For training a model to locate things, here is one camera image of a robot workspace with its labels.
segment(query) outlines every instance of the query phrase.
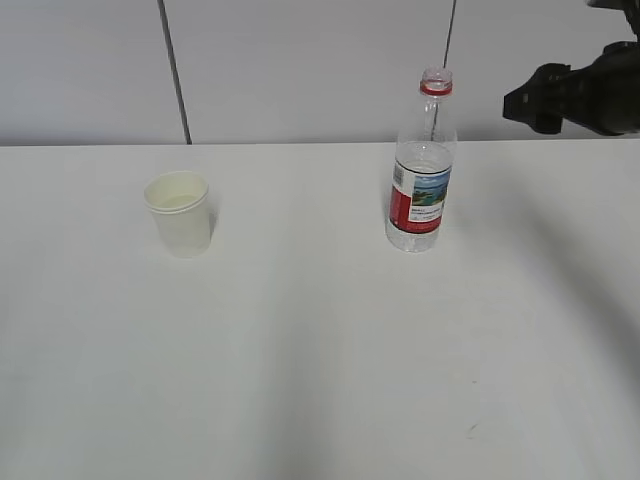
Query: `paper cup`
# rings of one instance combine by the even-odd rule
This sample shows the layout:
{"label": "paper cup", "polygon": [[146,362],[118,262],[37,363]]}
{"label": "paper cup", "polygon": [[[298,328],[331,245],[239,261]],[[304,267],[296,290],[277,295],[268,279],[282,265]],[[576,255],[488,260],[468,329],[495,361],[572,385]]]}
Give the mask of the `paper cup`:
{"label": "paper cup", "polygon": [[195,257],[211,242],[209,185],[194,172],[170,172],[155,178],[144,189],[162,242],[176,257]]}

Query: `white table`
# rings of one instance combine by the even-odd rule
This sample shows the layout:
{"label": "white table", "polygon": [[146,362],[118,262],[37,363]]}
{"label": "white table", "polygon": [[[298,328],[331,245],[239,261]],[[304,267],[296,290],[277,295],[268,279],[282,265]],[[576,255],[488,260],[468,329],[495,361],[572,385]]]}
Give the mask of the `white table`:
{"label": "white table", "polygon": [[[411,255],[393,145],[0,149],[0,478],[637,480],[639,151],[462,143]],[[143,207],[172,169],[195,260]]]}

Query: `white wall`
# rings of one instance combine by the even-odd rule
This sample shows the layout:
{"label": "white wall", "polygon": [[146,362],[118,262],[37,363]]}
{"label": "white wall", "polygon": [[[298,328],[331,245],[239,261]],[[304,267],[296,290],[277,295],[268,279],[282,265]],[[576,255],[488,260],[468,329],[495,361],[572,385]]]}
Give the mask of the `white wall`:
{"label": "white wall", "polygon": [[[390,140],[442,59],[451,0],[166,0],[194,142]],[[544,63],[632,39],[583,0],[459,0],[450,68],[460,137],[545,138],[502,119]],[[554,137],[593,137],[565,123]]]}
{"label": "white wall", "polygon": [[[392,140],[452,2],[165,1],[194,143]],[[502,119],[503,96],[631,38],[583,0],[459,0],[460,137],[544,138]],[[184,143],[156,0],[5,0],[0,59],[0,145]]]}
{"label": "white wall", "polygon": [[194,143],[391,140],[449,0],[165,0]]}
{"label": "white wall", "polygon": [[184,143],[154,0],[5,0],[0,145]]}

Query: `plastic water bottle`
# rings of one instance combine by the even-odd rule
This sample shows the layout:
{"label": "plastic water bottle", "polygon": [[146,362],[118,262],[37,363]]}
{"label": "plastic water bottle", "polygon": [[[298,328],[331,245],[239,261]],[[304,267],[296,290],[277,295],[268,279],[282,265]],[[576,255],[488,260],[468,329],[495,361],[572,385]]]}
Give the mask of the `plastic water bottle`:
{"label": "plastic water bottle", "polygon": [[422,252],[436,241],[457,142],[447,100],[451,72],[427,68],[398,134],[387,237],[405,252]]}

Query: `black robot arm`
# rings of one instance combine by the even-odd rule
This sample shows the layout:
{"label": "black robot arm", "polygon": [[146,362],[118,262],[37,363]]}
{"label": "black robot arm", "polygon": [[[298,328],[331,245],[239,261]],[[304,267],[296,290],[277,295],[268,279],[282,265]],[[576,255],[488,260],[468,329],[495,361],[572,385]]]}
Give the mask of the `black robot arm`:
{"label": "black robot arm", "polygon": [[640,132],[640,0],[591,0],[590,6],[623,10],[638,42],[617,42],[588,67],[549,63],[504,97],[503,116],[534,131],[557,134],[562,120],[600,135]]}

